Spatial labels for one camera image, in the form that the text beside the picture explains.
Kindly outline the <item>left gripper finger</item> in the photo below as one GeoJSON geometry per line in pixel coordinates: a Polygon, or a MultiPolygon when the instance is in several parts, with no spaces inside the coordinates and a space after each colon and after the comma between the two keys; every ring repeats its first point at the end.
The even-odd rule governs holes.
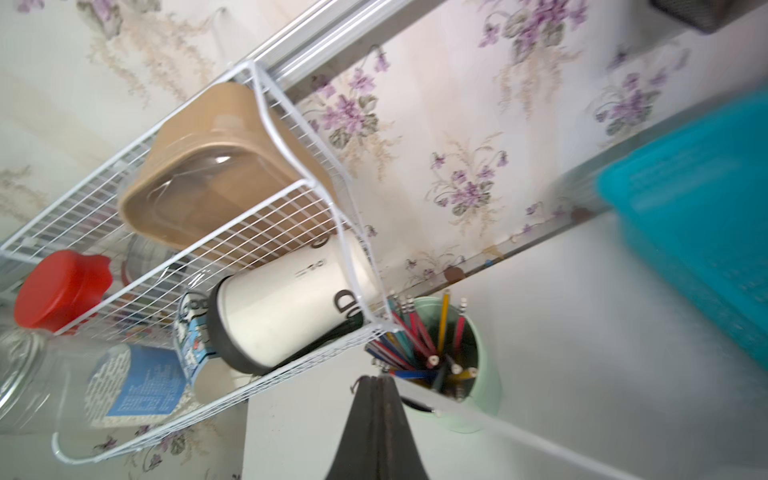
{"type": "Polygon", "coordinates": [[[360,377],[326,479],[427,477],[394,380],[360,377]]]}

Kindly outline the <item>white insulated delivery bag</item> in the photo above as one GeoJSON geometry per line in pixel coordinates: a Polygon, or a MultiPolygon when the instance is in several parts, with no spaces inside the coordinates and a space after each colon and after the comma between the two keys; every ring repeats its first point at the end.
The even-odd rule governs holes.
{"type": "Polygon", "coordinates": [[[495,417],[486,415],[480,411],[466,408],[461,403],[450,400],[444,396],[421,388],[403,379],[394,377],[393,381],[398,389],[398,392],[402,396],[405,396],[411,400],[416,400],[425,406],[435,408],[444,414],[459,416],[480,426],[482,429],[488,432],[505,436],[540,453],[547,454],[563,462],[577,466],[585,471],[599,475],[605,479],[638,479],[638,476],[633,475],[630,472],[601,462],[590,456],[578,453],[561,444],[534,434],[514,424],[498,420],[495,417]]]}

